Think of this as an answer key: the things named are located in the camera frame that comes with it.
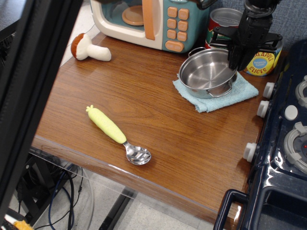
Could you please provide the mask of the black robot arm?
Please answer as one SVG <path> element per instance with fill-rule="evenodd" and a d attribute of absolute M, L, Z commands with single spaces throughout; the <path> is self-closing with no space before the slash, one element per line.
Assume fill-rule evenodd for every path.
<path fill-rule="evenodd" d="M 60 62 L 80 1 L 30 0 L 0 78 L 0 213 L 31 146 L 202 219 L 230 188 L 247 190 L 245 144 L 261 97 L 198 113 L 172 81 L 184 54 L 99 34 L 111 62 Z"/>

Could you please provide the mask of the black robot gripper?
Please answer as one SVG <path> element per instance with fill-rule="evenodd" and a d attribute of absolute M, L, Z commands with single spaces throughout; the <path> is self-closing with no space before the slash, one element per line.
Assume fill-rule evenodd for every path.
<path fill-rule="evenodd" d="M 229 68 L 242 71 L 256 52 L 273 51 L 282 41 L 281 34 L 270 32 L 272 22 L 272 16 L 243 16 L 238 27 L 215 27 L 210 45 L 227 48 Z"/>

